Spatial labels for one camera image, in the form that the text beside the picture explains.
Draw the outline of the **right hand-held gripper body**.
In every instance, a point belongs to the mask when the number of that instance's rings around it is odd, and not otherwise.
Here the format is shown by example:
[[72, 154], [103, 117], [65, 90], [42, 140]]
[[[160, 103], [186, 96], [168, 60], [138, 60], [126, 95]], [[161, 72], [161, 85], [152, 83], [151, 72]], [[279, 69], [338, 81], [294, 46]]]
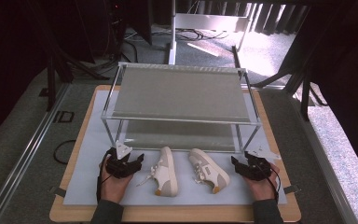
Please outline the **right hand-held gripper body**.
[[269, 159], [279, 160], [281, 158], [280, 155], [264, 150], [261, 147], [259, 149], [245, 151], [248, 151], [255, 157], [253, 160], [247, 160], [247, 163], [244, 164], [246, 171], [243, 176], [255, 181], [266, 179], [271, 175], [272, 170]]

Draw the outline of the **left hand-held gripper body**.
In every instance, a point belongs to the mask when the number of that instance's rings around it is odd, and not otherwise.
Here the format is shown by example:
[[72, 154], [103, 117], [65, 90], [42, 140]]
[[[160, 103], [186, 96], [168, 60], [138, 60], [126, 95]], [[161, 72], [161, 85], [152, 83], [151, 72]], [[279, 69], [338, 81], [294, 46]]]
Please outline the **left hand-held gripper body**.
[[129, 158], [131, 152], [131, 147], [116, 141], [116, 145], [107, 151], [107, 153], [110, 154], [110, 157], [105, 166], [106, 171], [116, 178], [123, 178], [131, 175], [129, 173], [129, 167], [131, 166]]

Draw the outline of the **white beige sneaker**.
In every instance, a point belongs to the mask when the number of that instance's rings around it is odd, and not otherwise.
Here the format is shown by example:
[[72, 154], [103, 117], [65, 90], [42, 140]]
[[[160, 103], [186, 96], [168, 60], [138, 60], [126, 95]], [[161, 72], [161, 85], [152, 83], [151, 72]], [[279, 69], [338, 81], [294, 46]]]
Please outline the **white beige sneaker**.
[[230, 177], [208, 154], [193, 148], [188, 158], [193, 166], [197, 184], [206, 184], [212, 188], [212, 194], [220, 192], [230, 183]]
[[174, 159], [169, 147], [163, 147], [160, 150], [158, 162], [150, 168], [150, 174], [144, 181], [137, 184], [142, 186], [149, 179], [154, 179], [158, 187], [155, 194], [161, 197], [175, 197], [178, 194], [178, 181], [176, 178]]

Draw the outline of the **metal frame shoe rack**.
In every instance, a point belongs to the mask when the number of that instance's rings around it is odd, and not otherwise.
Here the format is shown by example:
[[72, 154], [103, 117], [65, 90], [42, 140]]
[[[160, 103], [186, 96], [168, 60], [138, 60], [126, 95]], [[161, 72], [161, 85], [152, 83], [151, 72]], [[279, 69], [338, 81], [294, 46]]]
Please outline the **metal frame shoe rack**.
[[242, 153], [262, 127], [242, 68], [121, 63], [101, 115], [110, 144]]

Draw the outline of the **person's right hand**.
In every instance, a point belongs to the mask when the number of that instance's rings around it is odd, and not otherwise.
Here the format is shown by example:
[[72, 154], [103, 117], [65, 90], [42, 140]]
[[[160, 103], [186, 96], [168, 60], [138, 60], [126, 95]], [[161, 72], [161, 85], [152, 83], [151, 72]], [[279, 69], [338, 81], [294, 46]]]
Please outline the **person's right hand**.
[[267, 199], [274, 199], [276, 202], [278, 201], [277, 178], [280, 169], [273, 163], [270, 166], [272, 173], [269, 178], [260, 181], [251, 180], [246, 177], [244, 178], [244, 181], [249, 186], [255, 201], [262, 201]]

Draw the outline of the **person's left hand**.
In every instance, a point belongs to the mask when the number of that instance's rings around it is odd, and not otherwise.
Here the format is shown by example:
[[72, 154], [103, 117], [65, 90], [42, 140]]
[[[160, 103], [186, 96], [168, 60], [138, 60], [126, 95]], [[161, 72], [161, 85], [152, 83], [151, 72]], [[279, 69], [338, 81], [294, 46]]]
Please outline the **person's left hand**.
[[110, 175], [105, 169], [107, 161], [108, 158], [106, 158], [101, 165], [101, 199], [113, 203], [120, 203], [125, 195], [127, 186], [133, 178], [133, 175], [129, 175], [123, 178], [116, 178]]

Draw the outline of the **white mat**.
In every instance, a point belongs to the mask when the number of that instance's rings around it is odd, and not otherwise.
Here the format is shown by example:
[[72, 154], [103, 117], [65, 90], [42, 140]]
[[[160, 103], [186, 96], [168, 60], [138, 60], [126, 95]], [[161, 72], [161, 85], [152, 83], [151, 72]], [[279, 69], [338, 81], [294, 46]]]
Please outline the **white mat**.
[[[111, 147], [101, 114], [108, 91], [97, 91], [91, 107], [91, 115], [86, 124], [84, 134], [78, 136], [79, 154], [75, 170], [72, 174], [66, 196], [65, 205], [95, 205], [99, 163], [105, 152]], [[220, 192], [213, 194], [212, 188], [196, 181], [196, 173], [188, 158], [187, 151], [174, 151], [175, 173], [178, 180], [178, 194], [175, 197], [162, 197], [155, 194], [157, 184], [146, 177], [150, 168], [159, 159], [158, 150], [145, 150], [142, 169], [137, 172], [127, 187], [121, 201], [123, 205], [248, 205], [253, 196], [248, 185], [234, 170], [230, 153], [211, 153], [210, 157], [226, 171], [230, 183]]]

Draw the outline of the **black tape tab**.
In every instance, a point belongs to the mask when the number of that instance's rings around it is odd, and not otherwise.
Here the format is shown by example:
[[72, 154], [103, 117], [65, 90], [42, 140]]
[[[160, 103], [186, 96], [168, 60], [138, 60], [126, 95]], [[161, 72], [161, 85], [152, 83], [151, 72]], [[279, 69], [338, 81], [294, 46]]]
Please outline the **black tape tab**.
[[289, 193], [297, 193], [301, 191], [301, 187], [299, 185], [291, 185], [288, 187], [285, 187], [283, 189], [285, 194], [289, 194]]
[[61, 196], [61, 197], [65, 197], [65, 195], [66, 195], [66, 190], [65, 189], [61, 189], [61, 188], [59, 188], [59, 187], [51, 187], [50, 189], [49, 189], [49, 192], [50, 193], [53, 193], [53, 194], [55, 194], [55, 195], [58, 195], [58, 196]]

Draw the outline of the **wooden board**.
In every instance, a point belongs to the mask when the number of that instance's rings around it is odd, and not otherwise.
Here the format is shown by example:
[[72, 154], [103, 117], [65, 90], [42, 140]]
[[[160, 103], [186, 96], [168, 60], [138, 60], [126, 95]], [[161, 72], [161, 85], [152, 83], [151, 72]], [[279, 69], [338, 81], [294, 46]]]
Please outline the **wooden board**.
[[[92, 98], [89, 103], [89, 108], [87, 110], [86, 116], [84, 118], [83, 124], [80, 128], [78, 137], [76, 139], [76, 143], [72, 152], [72, 155], [69, 159], [69, 163], [66, 167], [66, 170], [64, 172], [62, 182], [60, 184], [60, 188], [66, 189], [66, 197], [69, 197], [69, 185], [71, 179], [73, 179], [74, 171], [76, 169], [76, 164], [79, 162], [79, 153], [82, 150], [81, 148], [85, 146], [86, 143], [84, 138], [89, 137], [90, 132], [87, 131], [88, 127], [90, 126], [90, 123], [94, 121], [90, 121], [91, 119], [94, 119], [95, 117], [93, 114], [94, 107], [100, 106], [100, 100], [97, 97], [98, 92], [106, 91], [109, 92], [110, 87], [108, 85], [100, 85], [97, 86], [94, 90], [94, 93], [92, 95]], [[273, 132], [271, 130], [271, 127], [269, 125], [269, 119], [267, 116], [267, 113], [264, 108], [264, 104], [262, 102], [262, 99], [260, 97], [260, 94], [257, 91], [253, 91], [255, 103], [257, 106], [257, 109], [260, 113], [260, 118], [263, 123], [263, 131], [265, 133], [265, 138], [268, 142], [268, 147], [271, 152], [273, 153], [280, 153], [279, 148], [276, 144], [275, 137], [273, 135]], [[88, 187], [86, 189], [86, 193], [80, 193], [80, 198], [87, 198], [87, 197], [94, 197], [95, 198], [95, 190], [96, 190], [96, 179], [93, 178], [93, 176], [98, 175], [95, 174], [95, 172], [98, 173], [98, 164], [101, 160], [100, 158], [103, 156], [103, 149], [107, 149], [107, 144], [104, 141], [100, 145], [98, 145], [97, 149], [92, 149], [91, 152], [95, 151], [97, 152], [97, 159], [86, 159], [86, 161], [90, 161], [93, 165], [91, 168], [92, 174], [91, 180], [89, 181]], [[228, 190], [223, 190], [223, 196], [225, 196], [227, 193], [227, 196], [238, 196], [243, 200], [251, 200], [252, 198], [250, 195], [248, 187], [246, 186], [246, 183], [242, 180], [239, 175], [234, 172], [233, 166], [230, 165], [230, 158], [228, 156], [228, 161], [224, 163], [224, 157], [225, 155], [219, 155], [215, 153], [215, 155], [212, 155], [213, 159], [220, 162], [219, 164], [225, 165], [225, 167], [228, 167], [227, 171], [229, 172], [231, 177], [231, 184], [228, 186]], [[187, 159], [187, 154], [182, 153], [179, 155], [177, 164], [183, 164], [183, 175], [180, 175], [181, 177], [184, 177], [185, 172], [187, 176], [191, 176], [191, 172], [189, 168], [189, 162]], [[288, 174], [286, 173], [284, 164], [282, 161], [275, 161], [276, 166], [280, 169], [279, 176], [281, 179], [281, 189], [280, 189], [280, 200], [279, 200], [279, 210], [281, 212], [282, 219], [285, 223], [297, 223], [301, 219], [301, 212], [299, 209], [299, 206], [297, 204], [296, 196], [295, 194], [288, 193], [286, 195], [283, 192], [283, 187], [289, 187], [290, 180], [288, 177]], [[253, 208], [251, 204], [223, 204], [223, 201], [214, 201], [212, 198], [219, 198], [219, 194], [211, 194], [202, 192], [202, 195], [205, 196], [206, 204], [185, 204], [181, 205], [179, 203], [170, 203], [166, 205], [158, 204], [158, 205], [128, 205], [129, 202], [127, 202], [129, 199], [141, 199], [141, 196], [136, 196], [135, 192], [140, 192], [140, 189], [137, 191], [135, 187], [134, 181], [139, 181], [140, 177], [145, 175], [145, 171], [140, 172], [138, 175], [135, 175], [135, 177], [130, 182], [130, 185], [126, 191], [126, 196], [123, 199], [123, 204], [125, 206], [124, 213], [123, 213], [123, 223], [182, 223], [182, 224], [189, 224], [189, 223], [213, 223], [213, 224], [221, 224], [221, 223], [253, 223], [254, 222], [254, 216], [253, 216]], [[185, 190], [183, 189], [186, 187], [186, 184], [193, 183], [194, 186], [196, 186], [196, 183], [194, 183], [193, 180], [187, 180], [184, 181], [185, 183], [180, 182], [180, 191], [179, 196], [175, 198], [171, 198], [173, 201], [181, 199], [182, 194], [185, 194], [185, 199], [191, 199], [190, 196], [186, 196]], [[158, 200], [160, 198], [162, 201], [169, 201], [170, 198], [167, 197], [159, 197], [154, 195], [151, 191], [147, 191], [149, 194], [148, 196], [152, 197], [153, 199]], [[89, 222], [93, 216], [93, 213], [96, 209], [96, 205], [69, 205], [64, 204], [64, 198], [62, 196], [56, 196], [53, 205], [51, 206], [51, 210], [49, 213], [49, 218], [52, 221], [55, 222]]]

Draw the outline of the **black tripod stand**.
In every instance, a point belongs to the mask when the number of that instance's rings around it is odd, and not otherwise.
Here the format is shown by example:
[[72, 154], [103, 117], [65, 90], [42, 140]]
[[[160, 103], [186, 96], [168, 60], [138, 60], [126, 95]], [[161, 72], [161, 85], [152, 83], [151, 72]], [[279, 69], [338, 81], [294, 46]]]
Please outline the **black tripod stand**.
[[267, 79], [252, 84], [252, 87], [255, 88], [264, 88], [268, 84], [286, 76], [290, 75], [289, 81], [284, 86], [283, 90], [287, 93], [295, 93], [299, 86], [302, 86], [301, 93], [301, 103], [300, 103], [300, 115], [303, 120], [309, 121], [309, 99], [310, 99], [310, 90], [311, 90], [311, 73], [310, 73], [310, 61], [314, 56], [316, 48], [313, 47], [306, 54], [305, 58], [302, 59], [299, 63], [293, 63], [287, 68], [283, 68], [277, 74], [272, 77], [268, 77]]

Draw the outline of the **white floor strip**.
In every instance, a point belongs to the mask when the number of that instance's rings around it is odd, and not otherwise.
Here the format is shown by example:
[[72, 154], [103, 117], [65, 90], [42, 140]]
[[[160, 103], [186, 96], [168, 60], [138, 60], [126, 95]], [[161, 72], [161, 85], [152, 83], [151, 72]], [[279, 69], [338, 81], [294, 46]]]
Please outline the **white floor strip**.
[[208, 53], [210, 55], [213, 55], [214, 57], [219, 57], [219, 54], [218, 53], [215, 53], [215, 52], [212, 52], [208, 49], [205, 49], [205, 48], [202, 48], [200, 46], [197, 46], [197, 45], [194, 45], [194, 44], [191, 44], [191, 43], [187, 43], [188, 46], [190, 46], [191, 48], [194, 48], [194, 49], [198, 49], [200, 51], [203, 51], [205, 53]]

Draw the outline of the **white metal stand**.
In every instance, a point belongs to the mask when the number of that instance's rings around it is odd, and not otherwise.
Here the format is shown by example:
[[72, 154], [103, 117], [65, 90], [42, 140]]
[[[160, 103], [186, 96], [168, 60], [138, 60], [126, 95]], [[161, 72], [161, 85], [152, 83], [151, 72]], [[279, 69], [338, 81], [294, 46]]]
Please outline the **white metal stand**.
[[231, 48], [236, 65], [240, 65], [239, 52], [241, 51], [245, 34], [248, 31], [248, 25], [250, 23], [248, 17], [177, 13], [176, 0], [172, 0], [171, 22], [169, 64], [175, 64], [176, 62], [176, 30], [200, 29], [233, 33], [242, 32], [238, 44]]

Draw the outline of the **dark curtains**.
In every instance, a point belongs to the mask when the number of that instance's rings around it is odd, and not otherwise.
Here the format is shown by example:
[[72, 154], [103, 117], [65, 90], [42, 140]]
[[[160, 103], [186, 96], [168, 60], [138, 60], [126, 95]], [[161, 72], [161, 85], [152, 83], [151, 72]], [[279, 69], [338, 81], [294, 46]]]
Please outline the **dark curtains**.
[[194, 0], [188, 13], [244, 16], [250, 19], [250, 31], [264, 35], [296, 34], [310, 7], [293, 4], [244, 3]]

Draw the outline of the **aluminium rail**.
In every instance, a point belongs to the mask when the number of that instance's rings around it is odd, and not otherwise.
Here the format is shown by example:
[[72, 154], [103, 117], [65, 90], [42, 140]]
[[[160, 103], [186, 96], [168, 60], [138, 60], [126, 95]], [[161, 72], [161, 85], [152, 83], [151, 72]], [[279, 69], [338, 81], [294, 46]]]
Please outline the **aluminium rail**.
[[10, 171], [4, 186], [0, 189], [0, 217], [5, 212], [8, 203], [33, 160], [69, 88], [70, 85], [68, 83], [62, 84], [56, 95], [55, 103], [50, 110], [44, 114], [31, 140], [28, 142], [27, 147], [15, 163], [14, 168]]
[[296, 111], [296, 116], [299, 123], [302, 125], [312, 147], [313, 154], [318, 162], [318, 165], [323, 173], [324, 182], [329, 188], [330, 195], [335, 202], [338, 212], [345, 224], [358, 224], [358, 220], [351, 209], [351, 205], [346, 197], [346, 194], [341, 187], [335, 171], [327, 158], [323, 145], [321, 144], [317, 133], [314, 131], [312, 124], [305, 121], [300, 112], [301, 102], [295, 93], [289, 93], [289, 102]]

